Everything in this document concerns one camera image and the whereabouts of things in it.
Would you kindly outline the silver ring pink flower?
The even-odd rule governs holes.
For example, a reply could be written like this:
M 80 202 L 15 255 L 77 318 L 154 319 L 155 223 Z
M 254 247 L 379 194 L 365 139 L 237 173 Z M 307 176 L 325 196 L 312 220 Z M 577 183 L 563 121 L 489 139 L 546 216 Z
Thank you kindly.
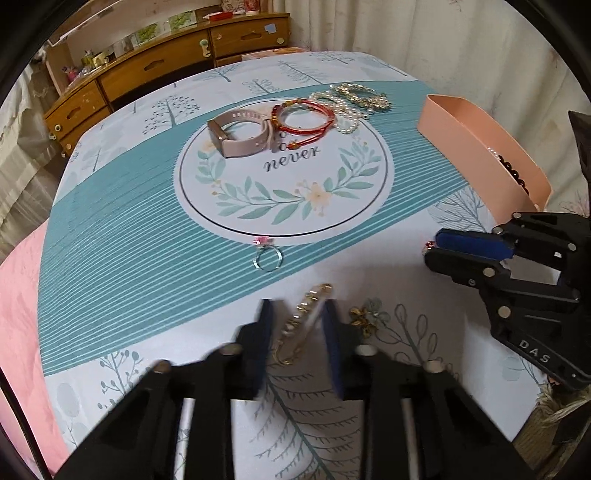
M 279 270 L 283 265 L 283 252 L 269 236 L 259 236 L 253 240 L 256 255 L 252 259 L 254 268 L 264 273 Z

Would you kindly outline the white floral curtain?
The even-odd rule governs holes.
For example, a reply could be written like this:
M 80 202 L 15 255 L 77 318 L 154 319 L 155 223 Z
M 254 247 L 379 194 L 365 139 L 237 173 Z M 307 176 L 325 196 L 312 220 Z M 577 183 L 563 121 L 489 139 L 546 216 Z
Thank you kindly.
M 548 207 L 587 216 L 571 111 L 590 102 L 542 35 L 505 1 L 271 1 L 308 50 L 359 51 L 469 99 L 495 118 L 548 177 Z

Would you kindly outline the pink quilted bedspread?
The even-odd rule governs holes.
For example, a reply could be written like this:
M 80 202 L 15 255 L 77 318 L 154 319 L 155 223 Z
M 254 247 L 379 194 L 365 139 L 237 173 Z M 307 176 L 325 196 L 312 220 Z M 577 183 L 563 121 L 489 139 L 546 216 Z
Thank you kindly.
M 1 368 L 24 411 L 43 458 L 56 473 L 68 457 L 42 372 L 37 328 L 42 224 L 1 264 Z

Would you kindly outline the teal white tree tablecloth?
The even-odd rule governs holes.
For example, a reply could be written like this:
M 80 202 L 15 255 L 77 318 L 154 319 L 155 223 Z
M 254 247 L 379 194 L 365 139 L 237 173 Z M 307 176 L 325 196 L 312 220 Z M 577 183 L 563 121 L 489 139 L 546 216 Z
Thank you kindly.
M 353 82 L 392 107 L 353 130 L 290 150 L 290 133 L 225 159 L 206 122 L 263 115 Z M 508 438 L 529 417 L 537 371 L 495 341 L 476 291 L 430 272 L 440 228 L 495 219 L 417 129 L 427 85 L 367 54 L 266 58 L 198 74 L 110 115 L 79 141 L 50 214 L 41 261 L 43 374 L 68 450 L 156 360 L 204 357 L 252 320 L 260 299 L 284 318 L 332 285 L 342 315 L 379 298 L 390 322 L 370 341 L 412 364 L 442 361 Z M 254 268 L 253 240 L 283 252 Z

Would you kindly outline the pink jewelry box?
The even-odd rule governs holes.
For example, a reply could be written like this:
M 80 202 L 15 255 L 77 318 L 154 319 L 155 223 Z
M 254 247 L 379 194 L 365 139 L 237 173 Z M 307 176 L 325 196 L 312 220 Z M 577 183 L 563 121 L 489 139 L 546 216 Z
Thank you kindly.
M 552 194 L 543 170 L 494 118 L 455 96 L 429 94 L 418 131 L 469 182 L 499 223 L 542 212 Z

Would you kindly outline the gold flower brooch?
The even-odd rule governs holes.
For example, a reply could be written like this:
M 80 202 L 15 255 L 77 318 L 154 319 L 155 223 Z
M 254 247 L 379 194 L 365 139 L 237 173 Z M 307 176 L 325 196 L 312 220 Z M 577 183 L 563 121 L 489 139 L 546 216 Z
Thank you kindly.
M 380 326 L 390 322 L 391 316 L 384 311 L 379 298 L 368 298 L 360 307 L 349 308 L 349 323 L 360 331 L 363 339 L 369 339 Z

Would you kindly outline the pink smartwatch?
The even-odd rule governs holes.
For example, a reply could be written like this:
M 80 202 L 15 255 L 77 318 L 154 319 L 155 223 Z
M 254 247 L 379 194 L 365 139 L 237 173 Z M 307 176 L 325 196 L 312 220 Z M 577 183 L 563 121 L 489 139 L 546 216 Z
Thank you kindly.
M 259 111 L 238 108 L 206 122 L 211 142 L 225 159 L 242 158 L 266 150 L 270 143 L 270 120 Z

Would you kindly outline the lace-covered piano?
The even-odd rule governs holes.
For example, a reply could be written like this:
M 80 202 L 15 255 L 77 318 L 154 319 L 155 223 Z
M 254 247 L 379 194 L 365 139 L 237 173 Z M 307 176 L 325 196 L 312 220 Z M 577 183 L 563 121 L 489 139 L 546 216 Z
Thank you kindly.
M 27 66 L 1 105 L 1 257 L 50 214 L 63 167 L 44 114 L 57 99 L 39 66 Z

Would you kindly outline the gold pearl pin brooch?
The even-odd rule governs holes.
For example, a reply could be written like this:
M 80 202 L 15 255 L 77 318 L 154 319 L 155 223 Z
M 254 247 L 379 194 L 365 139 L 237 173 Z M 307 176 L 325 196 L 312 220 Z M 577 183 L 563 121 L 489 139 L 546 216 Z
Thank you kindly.
M 332 285 L 329 283 L 315 285 L 304 293 L 304 297 L 295 305 L 294 312 L 283 322 L 280 335 L 273 343 L 271 357 L 274 364 L 287 367 L 297 362 L 303 354 L 308 336 L 321 317 L 322 307 L 331 295 Z

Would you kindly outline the wooden desk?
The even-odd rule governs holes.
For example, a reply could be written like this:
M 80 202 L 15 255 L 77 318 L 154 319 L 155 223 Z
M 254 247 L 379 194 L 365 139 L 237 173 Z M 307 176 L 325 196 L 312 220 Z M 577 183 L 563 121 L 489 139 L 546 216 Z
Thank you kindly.
M 290 45 L 290 14 L 264 13 L 205 22 L 148 42 L 66 89 L 45 114 L 49 137 L 68 158 L 91 127 L 166 81 L 232 66 L 242 55 Z

